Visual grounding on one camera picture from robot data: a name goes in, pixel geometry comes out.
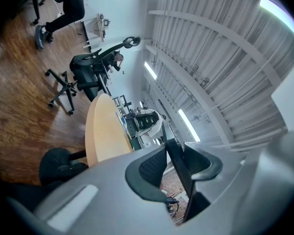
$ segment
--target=corrugated metal ceiling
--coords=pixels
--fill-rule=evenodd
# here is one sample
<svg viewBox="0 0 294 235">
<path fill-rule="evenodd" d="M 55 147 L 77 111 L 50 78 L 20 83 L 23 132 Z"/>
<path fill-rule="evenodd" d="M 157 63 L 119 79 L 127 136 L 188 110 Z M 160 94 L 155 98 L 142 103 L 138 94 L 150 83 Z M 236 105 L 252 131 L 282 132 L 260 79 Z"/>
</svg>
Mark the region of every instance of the corrugated metal ceiling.
<svg viewBox="0 0 294 235">
<path fill-rule="evenodd" d="M 231 142 L 281 129 L 285 124 L 270 95 L 277 86 L 274 81 L 283 80 L 294 64 L 294 35 L 260 8 L 259 1 L 157 0 L 156 11 L 150 12 L 154 18 L 152 46 L 157 52 L 149 54 L 148 63 L 158 76 L 156 85 L 175 112 L 184 111 L 202 142 L 224 143 L 189 85 L 164 64 L 158 51 L 186 70 L 210 96 L 230 128 Z M 254 76 L 262 60 L 270 67 Z M 148 82 L 143 90 L 149 94 L 147 102 L 154 104 L 159 99 Z M 249 150 L 276 135 L 280 133 L 228 148 Z"/>
</svg>

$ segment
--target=fluorescent light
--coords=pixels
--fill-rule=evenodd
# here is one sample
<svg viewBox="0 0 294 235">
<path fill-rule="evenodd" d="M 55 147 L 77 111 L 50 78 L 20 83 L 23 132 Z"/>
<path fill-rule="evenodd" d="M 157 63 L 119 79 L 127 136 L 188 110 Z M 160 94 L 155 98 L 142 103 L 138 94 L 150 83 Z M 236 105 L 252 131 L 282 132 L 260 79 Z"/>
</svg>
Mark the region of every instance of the fluorescent light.
<svg viewBox="0 0 294 235">
<path fill-rule="evenodd" d="M 194 139 L 196 142 L 200 142 L 199 137 L 197 136 L 196 131 L 194 130 L 193 126 L 191 125 L 191 123 L 189 122 L 189 120 L 187 119 L 187 117 L 185 116 L 184 112 L 181 110 L 178 111 L 181 115 L 181 117 L 183 118 L 184 122 L 186 123 L 187 127 L 189 128 L 191 134 L 193 135 Z"/>
<path fill-rule="evenodd" d="M 153 79 L 156 80 L 157 75 L 156 73 L 152 70 L 152 68 L 149 66 L 149 64 L 147 62 L 145 62 L 145 67 L 147 68 L 147 70 L 150 72 L 150 74 L 152 75 Z"/>
<path fill-rule="evenodd" d="M 270 0 L 260 0 L 259 5 L 280 19 L 294 33 L 294 19 L 288 13 Z"/>
</svg>

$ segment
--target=pipe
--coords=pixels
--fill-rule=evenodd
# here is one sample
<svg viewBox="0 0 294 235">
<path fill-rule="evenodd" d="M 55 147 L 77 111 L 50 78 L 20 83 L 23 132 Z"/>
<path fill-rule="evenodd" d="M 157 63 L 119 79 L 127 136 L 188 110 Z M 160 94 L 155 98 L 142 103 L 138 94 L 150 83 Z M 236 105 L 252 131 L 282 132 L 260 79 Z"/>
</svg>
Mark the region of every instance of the pipe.
<svg viewBox="0 0 294 235">
<path fill-rule="evenodd" d="M 262 140 L 262 139 L 265 139 L 265 138 L 269 138 L 269 137 L 271 137 L 273 135 L 279 134 L 279 133 L 283 132 L 283 130 L 285 130 L 285 129 L 286 129 L 286 127 L 282 128 L 282 129 L 275 130 L 275 131 L 271 131 L 269 133 L 266 133 L 264 135 L 258 136 L 258 137 L 253 138 L 253 139 L 244 140 L 244 141 L 240 141 L 240 142 L 236 142 L 236 143 L 229 143 L 229 144 L 222 144 L 222 145 L 213 145 L 212 147 L 213 148 L 228 148 L 228 147 L 232 147 L 232 146 L 237 146 L 237 145 L 242 145 L 242 144 L 246 144 L 246 143 L 251 143 L 251 142 L 254 142 L 254 141 Z"/>
<path fill-rule="evenodd" d="M 248 147 L 244 147 L 244 148 L 230 149 L 228 151 L 233 151 L 233 152 L 246 151 L 246 150 L 251 150 L 251 149 L 256 149 L 256 148 L 267 146 L 268 143 L 269 142 L 267 142 L 267 143 L 261 143 L 261 144 L 256 144 L 256 145 L 252 145 L 252 146 L 248 146 Z"/>
</svg>

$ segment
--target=wooden table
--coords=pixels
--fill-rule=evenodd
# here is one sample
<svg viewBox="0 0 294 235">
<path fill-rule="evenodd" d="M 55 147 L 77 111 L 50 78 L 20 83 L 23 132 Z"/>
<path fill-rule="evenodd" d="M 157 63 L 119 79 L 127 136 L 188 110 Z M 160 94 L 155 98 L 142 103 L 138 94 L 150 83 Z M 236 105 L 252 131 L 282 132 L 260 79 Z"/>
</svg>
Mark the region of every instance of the wooden table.
<svg viewBox="0 0 294 235">
<path fill-rule="evenodd" d="M 85 147 L 88 166 L 133 151 L 121 115 L 107 94 L 97 96 L 88 110 Z"/>
</svg>

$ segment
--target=sneaker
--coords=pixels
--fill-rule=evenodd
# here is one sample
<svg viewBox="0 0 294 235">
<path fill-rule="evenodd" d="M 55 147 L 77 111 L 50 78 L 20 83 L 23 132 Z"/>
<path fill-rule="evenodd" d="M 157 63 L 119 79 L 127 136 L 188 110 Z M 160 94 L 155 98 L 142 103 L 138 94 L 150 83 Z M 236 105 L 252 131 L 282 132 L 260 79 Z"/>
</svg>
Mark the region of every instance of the sneaker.
<svg viewBox="0 0 294 235">
<path fill-rule="evenodd" d="M 49 32 L 48 35 L 47 35 L 47 41 L 48 41 L 48 43 L 52 43 L 54 41 L 54 38 L 53 38 L 51 32 Z"/>
<path fill-rule="evenodd" d="M 36 47 L 38 49 L 44 49 L 45 40 L 48 34 L 49 32 L 46 31 L 45 26 L 43 25 L 36 26 L 35 40 L 36 40 Z"/>
</svg>

